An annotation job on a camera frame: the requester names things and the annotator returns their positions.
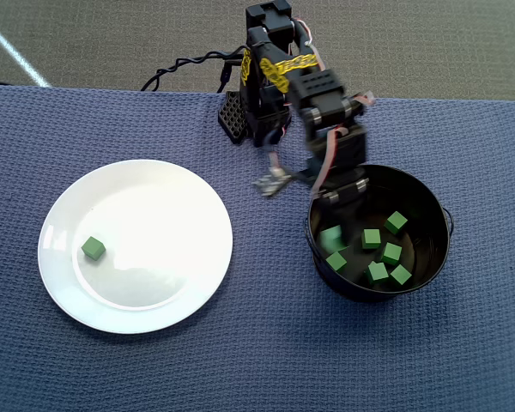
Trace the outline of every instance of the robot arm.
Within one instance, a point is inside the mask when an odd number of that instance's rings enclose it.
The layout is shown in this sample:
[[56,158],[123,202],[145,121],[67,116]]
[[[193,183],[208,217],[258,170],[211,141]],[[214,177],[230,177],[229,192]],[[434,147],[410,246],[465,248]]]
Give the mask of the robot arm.
[[[246,9],[248,49],[239,92],[245,135],[257,147],[278,143],[289,124],[291,105],[305,124],[306,146],[313,158],[303,175],[315,183],[313,189],[333,191],[347,183],[357,187],[362,176],[354,169],[366,161],[366,131],[354,118],[364,112],[363,100],[344,96],[334,72],[324,68],[306,24],[293,19],[291,12],[285,0]],[[297,56],[290,53],[293,42]],[[266,196],[288,182],[286,173],[266,178],[261,187]]]

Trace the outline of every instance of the gray carpet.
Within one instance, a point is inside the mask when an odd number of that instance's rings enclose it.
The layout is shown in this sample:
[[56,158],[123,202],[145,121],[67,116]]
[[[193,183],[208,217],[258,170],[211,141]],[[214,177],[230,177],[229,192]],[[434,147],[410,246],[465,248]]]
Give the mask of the gray carpet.
[[[176,57],[242,44],[254,3],[0,0],[0,32],[54,86],[133,90]],[[515,100],[515,0],[291,4],[349,91]],[[215,91],[220,71],[219,62],[185,66],[162,90]],[[33,84],[1,47],[0,80]]]

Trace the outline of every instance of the textured cloth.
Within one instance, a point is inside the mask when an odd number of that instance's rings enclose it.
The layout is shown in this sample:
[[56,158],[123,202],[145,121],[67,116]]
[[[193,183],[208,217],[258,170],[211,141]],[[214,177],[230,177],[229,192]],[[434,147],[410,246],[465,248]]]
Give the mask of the textured cloth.
[[[251,187],[267,160],[230,143],[222,99],[0,88],[0,411],[515,411],[515,102],[381,99],[362,118],[370,161],[414,174],[457,224],[431,284],[362,304],[313,267],[308,190],[266,200]],[[297,118],[281,154],[304,164]],[[37,242],[75,180],[139,158],[214,187],[233,258],[194,315],[118,336],[53,303]]]

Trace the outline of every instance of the green block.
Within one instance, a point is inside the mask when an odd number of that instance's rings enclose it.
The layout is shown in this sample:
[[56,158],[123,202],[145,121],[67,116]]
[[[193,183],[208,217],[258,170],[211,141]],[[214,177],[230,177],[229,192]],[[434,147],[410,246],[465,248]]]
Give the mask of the green block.
[[320,245],[330,255],[345,249],[347,246],[342,241],[342,228],[339,226],[331,227],[320,233]]
[[387,242],[387,245],[385,245],[384,251],[381,254],[381,261],[386,262],[387,264],[392,264],[393,266],[398,264],[398,259],[401,258],[402,249],[403,248],[401,246]]
[[406,219],[406,217],[404,217],[398,212],[395,212],[393,215],[389,216],[389,218],[385,222],[385,227],[387,227],[387,229],[391,233],[397,234],[403,228],[407,221],[408,220]]
[[345,260],[343,256],[339,254],[339,252],[336,252],[328,256],[326,262],[328,262],[328,264],[332,267],[333,270],[338,270],[341,267],[343,267],[344,264],[347,263],[347,260]]
[[371,284],[382,282],[389,277],[385,265],[377,264],[376,262],[372,262],[368,265],[366,273],[368,276],[368,281],[370,281]]
[[97,260],[105,252],[105,247],[96,238],[89,237],[86,243],[82,245],[82,250],[89,258]]
[[381,245],[381,237],[379,229],[364,229],[362,232],[362,248],[378,249]]
[[395,279],[399,284],[403,285],[412,274],[408,272],[401,264],[399,264],[392,272],[391,277]]

